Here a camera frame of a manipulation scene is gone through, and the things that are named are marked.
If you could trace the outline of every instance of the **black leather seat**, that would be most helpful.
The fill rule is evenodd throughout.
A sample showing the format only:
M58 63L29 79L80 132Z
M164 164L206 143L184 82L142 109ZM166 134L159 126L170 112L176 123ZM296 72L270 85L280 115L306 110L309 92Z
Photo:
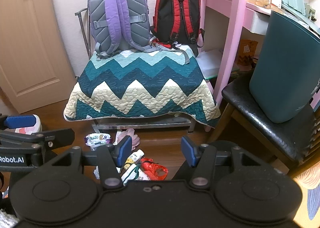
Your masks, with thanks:
M273 123L249 92L251 76L252 72L247 73L228 84L223 89L222 96L288 158L292 161L302 160L313 134L315 114L312 107L307 104L291 120Z

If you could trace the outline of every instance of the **pink glove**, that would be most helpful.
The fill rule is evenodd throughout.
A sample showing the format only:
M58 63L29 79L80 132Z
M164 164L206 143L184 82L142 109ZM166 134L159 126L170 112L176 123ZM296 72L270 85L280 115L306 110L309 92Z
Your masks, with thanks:
M122 131L113 144L118 144L125 136L130 136L132 138L132 150L134 150L136 146L140 144L140 138L137 134L134 134L134 129L127 129L126 131Z

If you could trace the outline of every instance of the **wooden chair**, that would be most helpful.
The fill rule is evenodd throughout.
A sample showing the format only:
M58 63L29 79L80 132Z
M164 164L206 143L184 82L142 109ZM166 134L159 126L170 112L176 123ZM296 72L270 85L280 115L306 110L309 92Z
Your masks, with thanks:
M208 142L216 141L231 118L255 136L289 168L295 177L320 161L320 108L307 104L284 123L270 121L249 92L252 72L237 78L222 91L228 102Z

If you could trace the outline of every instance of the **teal quilt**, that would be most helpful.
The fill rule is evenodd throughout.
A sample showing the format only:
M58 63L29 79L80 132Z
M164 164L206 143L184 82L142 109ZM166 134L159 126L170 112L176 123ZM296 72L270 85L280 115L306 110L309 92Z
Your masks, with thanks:
M215 126L220 110L188 46L178 52L126 50L100 61L92 56L64 110L67 121L156 117L181 112Z

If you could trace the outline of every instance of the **door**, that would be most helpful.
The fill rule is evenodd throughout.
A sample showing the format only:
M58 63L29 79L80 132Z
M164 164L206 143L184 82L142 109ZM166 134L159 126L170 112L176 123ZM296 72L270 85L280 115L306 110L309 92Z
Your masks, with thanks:
M0 0L0 48L0 87L19 113L69 98L75 76L52 0Z

